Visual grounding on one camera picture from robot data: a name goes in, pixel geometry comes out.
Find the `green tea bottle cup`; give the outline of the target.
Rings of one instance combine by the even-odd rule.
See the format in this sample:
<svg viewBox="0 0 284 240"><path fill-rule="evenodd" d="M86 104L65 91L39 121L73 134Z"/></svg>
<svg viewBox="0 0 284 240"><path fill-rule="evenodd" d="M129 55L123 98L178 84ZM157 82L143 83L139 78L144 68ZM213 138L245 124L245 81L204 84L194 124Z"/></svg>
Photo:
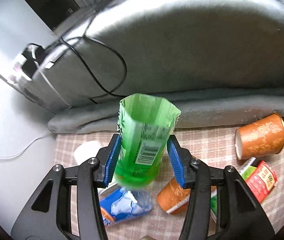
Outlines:
<svg viewBox="0 0 284 240"><path fill-rule="evenodd" d="M136 93L120 101L117 132L121 150L114 172L117 183L139 189L156 178L180 115L173 103L157 96Z"/></svg>

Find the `blue orange bottle cup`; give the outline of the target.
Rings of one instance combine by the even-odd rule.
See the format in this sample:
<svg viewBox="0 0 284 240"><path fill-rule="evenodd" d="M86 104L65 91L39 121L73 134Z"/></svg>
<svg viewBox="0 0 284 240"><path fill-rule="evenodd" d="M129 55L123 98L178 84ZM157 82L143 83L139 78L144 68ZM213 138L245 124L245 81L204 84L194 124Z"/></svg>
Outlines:
<svg viewBox="0 0 284 240"><path fill-rule="evenodd" d="M117 183L105 189L98 189L104 226L110 226L148 214L152 198L144 189L130 190Z"/></svg>

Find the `white paper cup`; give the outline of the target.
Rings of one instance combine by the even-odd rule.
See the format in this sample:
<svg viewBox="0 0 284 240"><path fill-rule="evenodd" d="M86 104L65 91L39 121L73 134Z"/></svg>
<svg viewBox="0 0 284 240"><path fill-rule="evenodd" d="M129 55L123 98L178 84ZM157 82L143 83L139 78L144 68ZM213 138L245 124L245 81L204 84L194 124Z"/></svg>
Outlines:
<svg viewBox="0 0 284 240"><path fill-rule="evenodd" d="M73 153L76 164L81 165L89 158L95 157L100 148L102 148L102 143L97 140L84 142Z"/></svg>

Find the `orange patterned paper cup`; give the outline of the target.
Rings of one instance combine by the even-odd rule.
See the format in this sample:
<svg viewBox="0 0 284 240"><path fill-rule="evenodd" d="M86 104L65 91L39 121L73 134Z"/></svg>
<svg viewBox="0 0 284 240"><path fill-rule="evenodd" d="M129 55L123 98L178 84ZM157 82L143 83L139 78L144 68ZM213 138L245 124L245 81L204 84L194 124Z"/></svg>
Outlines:
<svg viewBox="0 0 284 240"><path fill-rule="evenodd" d="M277 113L238 128L235 132L238 160L279 154L283 147L284 120Z"/></svg>

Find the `grey rolled blanket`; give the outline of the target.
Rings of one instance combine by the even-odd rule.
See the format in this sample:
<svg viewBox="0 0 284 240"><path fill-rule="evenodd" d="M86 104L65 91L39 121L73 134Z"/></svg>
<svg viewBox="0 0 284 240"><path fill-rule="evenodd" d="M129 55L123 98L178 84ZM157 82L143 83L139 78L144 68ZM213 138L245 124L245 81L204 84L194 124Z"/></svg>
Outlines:
<svg viewBox="0 0 284 240"><path fill-rule="evenodd" d="M181 110L177 128L249 124L272 113L284 117L284 88L204 89L164 93ZM48 122L58 134L115 131L119 100L65 110Z"/></svg>

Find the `white power strip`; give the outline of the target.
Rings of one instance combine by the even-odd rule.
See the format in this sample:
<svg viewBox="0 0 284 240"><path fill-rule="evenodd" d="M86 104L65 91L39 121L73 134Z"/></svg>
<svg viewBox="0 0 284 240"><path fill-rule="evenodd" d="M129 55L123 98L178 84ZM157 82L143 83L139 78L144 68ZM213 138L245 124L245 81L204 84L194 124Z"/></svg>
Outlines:
<svg viewBox="0 0 284 240"><path fill-rule="evenodd" d="M12 68L11 68L10 76L9 76L9 81L11 83L18 83L21 77L28 79L28 76L22 70L22 66L24 65L26 60L27 60L26 57L23 56L21 53L18 53L13 59L12 64L11 64Z"/></svg>

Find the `grey sofa back cushion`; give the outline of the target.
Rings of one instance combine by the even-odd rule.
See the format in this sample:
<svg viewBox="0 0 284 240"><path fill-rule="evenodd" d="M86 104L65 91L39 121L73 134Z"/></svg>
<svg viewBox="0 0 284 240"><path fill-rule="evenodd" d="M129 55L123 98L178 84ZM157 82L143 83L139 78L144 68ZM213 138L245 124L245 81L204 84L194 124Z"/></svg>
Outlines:
<svg viewBox="0 0 284 240"><path fill-rule="evenodd" d="M53 112L134 93L284 88L284 4L124 0L53 43L18 86Z"/></svg>

